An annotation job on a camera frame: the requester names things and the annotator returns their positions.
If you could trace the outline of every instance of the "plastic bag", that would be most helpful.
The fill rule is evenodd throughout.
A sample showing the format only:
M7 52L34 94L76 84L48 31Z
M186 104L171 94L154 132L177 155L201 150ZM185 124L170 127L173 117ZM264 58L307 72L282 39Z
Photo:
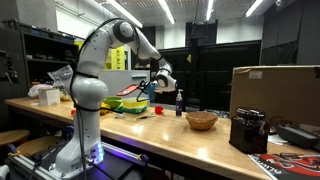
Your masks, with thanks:
M28 95L29 97L32 97L32 98L38 98L39 96L39 92L38 90L39 89L51 89L52 86L51 85L47 85L47 84L37 84L37 85L34 85L30 88L29 92L28 92Z
M73 70L70 65L67 65L57 71L48 72L48 75L53 79L54 87L68 88L73 75Z
M60 99L63 101L70 101L71 97L67 90L69 89L73 75L71 66L67 65L57 71L48 72L48 75L53 79L53 87L60 89Z

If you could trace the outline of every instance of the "black coffee maker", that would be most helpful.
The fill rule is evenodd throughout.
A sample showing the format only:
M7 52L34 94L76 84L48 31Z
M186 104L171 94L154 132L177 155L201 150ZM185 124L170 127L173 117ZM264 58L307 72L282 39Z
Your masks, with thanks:
M261 110L239 107L231 119L229 143L243 153L266 153L270 126Z

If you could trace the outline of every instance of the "stool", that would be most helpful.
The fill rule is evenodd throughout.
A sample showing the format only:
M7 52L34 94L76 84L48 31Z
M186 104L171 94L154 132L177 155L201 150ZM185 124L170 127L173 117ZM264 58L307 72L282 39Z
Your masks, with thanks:
M16 146L26 142L30 132L28 130L14 130L0 133L0 163L7 158L6 145Z
M7 144L26 142L29 134L28 130L14 130L0 133L0 147Z
M38 152L48 149L49 146L56 145L60 139L60 137L56 136L45 136L33 139L18 146L17 150L19 150L22 155L32 156Z

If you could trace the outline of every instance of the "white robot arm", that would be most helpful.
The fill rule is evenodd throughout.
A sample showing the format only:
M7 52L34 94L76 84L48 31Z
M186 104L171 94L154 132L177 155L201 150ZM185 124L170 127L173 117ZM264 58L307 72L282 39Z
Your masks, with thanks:
M138 28L126 21L118 21L112 26L112 30L113 34L110 35L116 46L127 44L139 59L151 58L158 62L159 71L155 75L155 79L150 82L152 86L154 85L155 92L176 90L176 80L171 77L171 66Z
M109 20L108 23L106 29L100 28L106 24L104 23L85 40L70 85L66 87L77 109L74 115L74 136L59 152L55 164L49 169L62 179L70 179L88 168L84 165L85 157L92 157L92 162L96 164L103 161L99 110L101 102L108 95L108 88L98 76L105 68L110 48L128 44L139 58L158 61L159 71L155 80L146 85L148 93L176 89L176 80L171 77L170 65L139 29L122 19Z

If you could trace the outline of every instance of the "wooden bowl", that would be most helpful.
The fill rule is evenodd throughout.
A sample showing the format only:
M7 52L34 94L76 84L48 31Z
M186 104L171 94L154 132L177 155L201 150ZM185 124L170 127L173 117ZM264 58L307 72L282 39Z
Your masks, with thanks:
M210 112L197 111L188 113L186 119L189 122L191 129L207 130L217 122L218 116Z

